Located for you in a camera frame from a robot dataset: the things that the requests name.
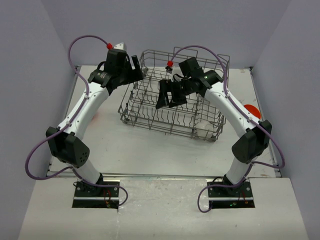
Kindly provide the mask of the grey wire dish rack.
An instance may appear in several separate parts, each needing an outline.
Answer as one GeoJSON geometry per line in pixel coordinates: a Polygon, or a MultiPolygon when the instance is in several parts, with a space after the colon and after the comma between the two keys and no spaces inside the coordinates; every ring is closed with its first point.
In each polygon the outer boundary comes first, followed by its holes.
{"type": "Polygon", "coordinates": [[[174,60],[173,73],[178,75],[181,74],[178,64],[188,58],[196,57],[199,66],[205,72],[214,70],[222,76],[222,68],[229,68],[230,57],[219,54],[221,61],[217,61],[214,56],[210,58],[200,57],[198,50],[195,48],[175,54],[177,51],[178,47],[174,47],[172,52],[147,49],[141,53],[139,64],[144,79],[127,85],[118,108],[120,119],[124,124],[134,127],[192,139],[199,139],[195,125],[202,121],[208,121],[213,124],[214,133],[212,138],[203,140],[215,142],[223,132],[226,123],[223,114],[197,93],[187,96],[187,103],[184,105],[156,109],[159,82],[162,79],[171,79],[172,75],[165,69],[167,62],[171,59],[174,60]]]}

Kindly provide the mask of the small orange bowl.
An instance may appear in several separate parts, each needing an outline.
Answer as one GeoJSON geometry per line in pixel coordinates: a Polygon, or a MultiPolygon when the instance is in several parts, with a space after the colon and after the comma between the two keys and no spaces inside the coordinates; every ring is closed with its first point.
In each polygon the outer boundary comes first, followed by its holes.
{"type": "Polygon", "coordinates": [[[245,104],[244,107],[246,108],[246,110],[251,113],[252,115],[254,115],[256,118],[258,118],[259,120],[262,118],[261,116],[261,112],[260,110],[255,107],[252,104],[245,104]]]}

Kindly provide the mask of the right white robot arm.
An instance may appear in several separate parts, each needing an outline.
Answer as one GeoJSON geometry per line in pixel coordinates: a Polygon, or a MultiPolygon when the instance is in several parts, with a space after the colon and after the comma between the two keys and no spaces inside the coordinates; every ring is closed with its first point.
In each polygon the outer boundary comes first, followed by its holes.
{"type": "Polygon", "coordinates": [[[268,147],[272,125],[251,114],[224,87],[221,77],[214,70],[188,73],[180,81],[160,80],[156,108],[184,105],[186,97],[193,93],[201,95],[219,109],[238,136],[231,147],[234,159],[224,176],[227,181],[223,184],[224,193],[233,197],[241,191],[240,182],[248,174],[250,164],[268,147]]]}

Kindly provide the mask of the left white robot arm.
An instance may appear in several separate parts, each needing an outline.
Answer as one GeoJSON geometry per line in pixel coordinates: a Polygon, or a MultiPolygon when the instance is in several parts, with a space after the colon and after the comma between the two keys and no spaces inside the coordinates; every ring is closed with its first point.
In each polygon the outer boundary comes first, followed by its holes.
{"type": "Polygon", "coordinates": [[[144,78],[138,57],[132,60],[125,53],[109,55],[99,64],[88,79],[88,89],[82,94],[68,116],[58,125],[49,127],[45,133],[53,157],[65,163],[74,174],[85,182],[86,190],[97,197],[103,193],[102,174],[89,160],[90,149],[83,137],[99,107],[119,86],[129,85],[144,78]]]}

